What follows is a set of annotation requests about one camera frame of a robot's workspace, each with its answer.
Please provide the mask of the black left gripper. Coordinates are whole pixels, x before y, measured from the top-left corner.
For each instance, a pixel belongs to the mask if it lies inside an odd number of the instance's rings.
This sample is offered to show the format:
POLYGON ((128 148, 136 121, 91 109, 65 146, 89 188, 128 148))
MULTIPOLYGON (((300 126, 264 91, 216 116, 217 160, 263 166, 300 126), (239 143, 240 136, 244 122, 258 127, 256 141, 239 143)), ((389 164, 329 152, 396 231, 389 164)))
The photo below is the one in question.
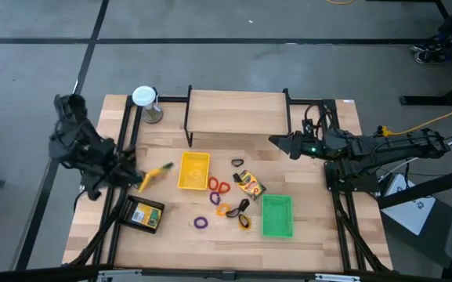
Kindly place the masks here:
POLYGON ((147 173, 144 170, 136 169, 136 157, 134 155, 124 156, 110 170, 107 182, 112 186, 145 188, 146 175, 147 173))

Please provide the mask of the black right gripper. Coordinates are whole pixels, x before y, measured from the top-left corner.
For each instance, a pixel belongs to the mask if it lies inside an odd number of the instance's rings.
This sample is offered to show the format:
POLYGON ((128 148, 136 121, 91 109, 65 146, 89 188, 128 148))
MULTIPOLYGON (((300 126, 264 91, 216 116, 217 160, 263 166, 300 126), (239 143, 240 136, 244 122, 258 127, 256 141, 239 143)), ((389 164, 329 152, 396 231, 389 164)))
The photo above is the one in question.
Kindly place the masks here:
POLYGON ((272 135, 269 136, 269 141, 293 160, 299 159, 302 155, 327 159, 324 143, 315 136, 306 135, 300 131, 288 135, 272 135))

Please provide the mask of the black plastic basket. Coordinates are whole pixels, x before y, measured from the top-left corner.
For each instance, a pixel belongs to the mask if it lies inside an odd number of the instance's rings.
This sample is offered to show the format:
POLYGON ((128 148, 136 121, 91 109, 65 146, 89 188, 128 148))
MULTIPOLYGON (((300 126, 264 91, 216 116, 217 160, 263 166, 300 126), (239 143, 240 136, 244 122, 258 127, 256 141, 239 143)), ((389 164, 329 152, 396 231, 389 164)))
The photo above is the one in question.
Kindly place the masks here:
POLYGON ((162 218, 163 212, 165 210, 165 205, 164 204, 156 202, 156 201, 151 201, 151 200, 148 200, 148 199, 145 199, 145 198, 129 195, 127 197, 127 200, 126 200, 126 202, 125 202, 125 204, 124 204, 124 206, 122 208, 122 211, 121 211, 121 215, 120 215, 120 218, 119 218, 120 224, 123 224, 125 226, 131 227, 133 229, 142 230, 142 231, 147 232, 147 233, 155 234, 157 232, 157 229, 159 227, 160 222, 159 222, 159 224, 158 224, 156 229, 152 229, 152 228, 149 228, 149 227, 145 227, 145 226, 141 226, 139 224, 136 224, 130 219, 131 216, 133 215, 135 207, 136 207, 136 205, 138 203, 148 204, 150 206, 154 206, 154 207, 160 208, 162 210, 162 213, 161 213, 161 218, 162 218))

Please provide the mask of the yellow plastic basket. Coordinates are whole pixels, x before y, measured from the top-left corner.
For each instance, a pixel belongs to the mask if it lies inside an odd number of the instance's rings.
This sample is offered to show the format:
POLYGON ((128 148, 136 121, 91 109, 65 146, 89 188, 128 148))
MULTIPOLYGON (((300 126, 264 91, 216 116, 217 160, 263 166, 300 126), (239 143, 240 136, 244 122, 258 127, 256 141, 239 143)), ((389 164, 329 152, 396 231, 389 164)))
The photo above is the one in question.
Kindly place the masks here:
POLYGON ((206 190, 208 188, 210 154, 183 152, 178 188, 182 190, 206 190))

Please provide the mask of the green plastic basket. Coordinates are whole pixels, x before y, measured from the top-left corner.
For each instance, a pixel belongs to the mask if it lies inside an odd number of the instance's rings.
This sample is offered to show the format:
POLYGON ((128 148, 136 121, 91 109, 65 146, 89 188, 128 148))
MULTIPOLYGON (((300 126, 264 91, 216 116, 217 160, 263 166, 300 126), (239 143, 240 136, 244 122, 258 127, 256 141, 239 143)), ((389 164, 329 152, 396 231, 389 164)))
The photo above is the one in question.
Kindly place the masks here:
POLYGON ((293 201, 288 195, 266 194, 262 197, 262 235, 294 236, 293 201))

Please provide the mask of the white lamp with metal base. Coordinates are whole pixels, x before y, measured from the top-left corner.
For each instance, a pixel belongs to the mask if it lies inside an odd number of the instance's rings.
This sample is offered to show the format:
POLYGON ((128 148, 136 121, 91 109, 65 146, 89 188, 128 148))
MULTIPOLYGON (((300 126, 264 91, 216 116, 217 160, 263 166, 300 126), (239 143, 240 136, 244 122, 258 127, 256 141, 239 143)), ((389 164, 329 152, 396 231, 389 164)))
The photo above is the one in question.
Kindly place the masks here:
POLYGON ((158 104, 158 94, 155 87, 142 85, 132 93, 134 104, 141 109, 142 119, 147 124, 156 124, 164 116, 163 110, 158 104))

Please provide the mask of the black aluminium crossbeam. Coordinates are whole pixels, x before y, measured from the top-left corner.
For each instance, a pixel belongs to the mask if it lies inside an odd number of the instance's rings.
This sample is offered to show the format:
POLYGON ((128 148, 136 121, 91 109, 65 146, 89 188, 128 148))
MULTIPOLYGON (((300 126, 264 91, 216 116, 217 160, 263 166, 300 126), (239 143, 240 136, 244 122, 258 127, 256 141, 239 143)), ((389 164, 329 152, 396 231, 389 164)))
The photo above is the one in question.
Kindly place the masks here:
POLYGON ((239 279, 292 279, 325 280, 333 282, 452 282, 449 279, 419 277, 395 272, 376 273, 362 270, 344 272, 284 272, 246 270, 198 270, 198 269, 113 269, 109 265, 61 266, 46 269, 25 269, 0 272, 0 282, 65 282, 111 278, 122 274, 156 277, 200 277, 219 280, 239 279))

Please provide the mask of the white box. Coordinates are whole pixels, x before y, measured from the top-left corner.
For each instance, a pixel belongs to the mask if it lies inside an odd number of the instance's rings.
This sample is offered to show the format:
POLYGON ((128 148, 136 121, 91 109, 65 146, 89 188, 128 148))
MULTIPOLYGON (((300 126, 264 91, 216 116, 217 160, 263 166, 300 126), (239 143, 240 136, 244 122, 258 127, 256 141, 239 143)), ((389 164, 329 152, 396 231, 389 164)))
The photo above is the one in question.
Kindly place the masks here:
MULTIPOLYGON (((391 179, 385 195, 390 196, 405 189, 413 188, 414 186, 415 184, 410 180, 406 183, 403 175, 395 175, 391 179)), ((419 235, 435 202, 436 199, 433 196, 422 197, 389 208, 382 208, 381 211, 414 235, 419 235)))

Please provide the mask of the black diagonal beam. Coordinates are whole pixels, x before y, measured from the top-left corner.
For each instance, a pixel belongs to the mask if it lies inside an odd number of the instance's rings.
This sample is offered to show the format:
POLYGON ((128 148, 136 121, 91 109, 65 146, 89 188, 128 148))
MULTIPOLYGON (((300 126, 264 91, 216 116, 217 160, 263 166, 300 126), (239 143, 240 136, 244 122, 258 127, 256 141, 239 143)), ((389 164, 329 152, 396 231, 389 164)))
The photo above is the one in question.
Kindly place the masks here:
POLYGON ((389 208, 449 189, 452 189, 452 173, 440 176, 436 179, 431 179, 427 182, 418 184, 412 188, 408 188, 397 193, 393 193, 389 196, 379 198, 378 207, 380 209, 389 208))

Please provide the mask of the person's shoe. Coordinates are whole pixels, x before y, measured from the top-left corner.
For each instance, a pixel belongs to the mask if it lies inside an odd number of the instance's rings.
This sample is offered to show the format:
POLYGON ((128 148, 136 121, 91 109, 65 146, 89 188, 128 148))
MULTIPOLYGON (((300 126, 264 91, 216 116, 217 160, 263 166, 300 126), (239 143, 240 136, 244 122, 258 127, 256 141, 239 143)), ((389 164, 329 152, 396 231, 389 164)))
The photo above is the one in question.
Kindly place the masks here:
POLYGON ((443 63, 447 61, 446 57, 443 54, 428 51, 417 52, 414 55, 414 59, 417 63, 424 64, 443 63))
POLYGON ((412 52, 438 52, 444 48, 443 44, 416 44, 410 47, 412 52))

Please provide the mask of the wooden shelf riser black frame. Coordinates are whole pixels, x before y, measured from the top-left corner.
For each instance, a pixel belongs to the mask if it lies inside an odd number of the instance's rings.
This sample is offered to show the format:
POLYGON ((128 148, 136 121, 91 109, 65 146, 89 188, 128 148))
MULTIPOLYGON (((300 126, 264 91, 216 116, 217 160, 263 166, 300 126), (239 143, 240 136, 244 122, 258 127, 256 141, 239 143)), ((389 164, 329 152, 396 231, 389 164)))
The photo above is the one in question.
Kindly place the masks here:
POLYGON ((291 132, 291 98, 282 92, 187 90, 183 130, 195 133, 284 135, 291 132))

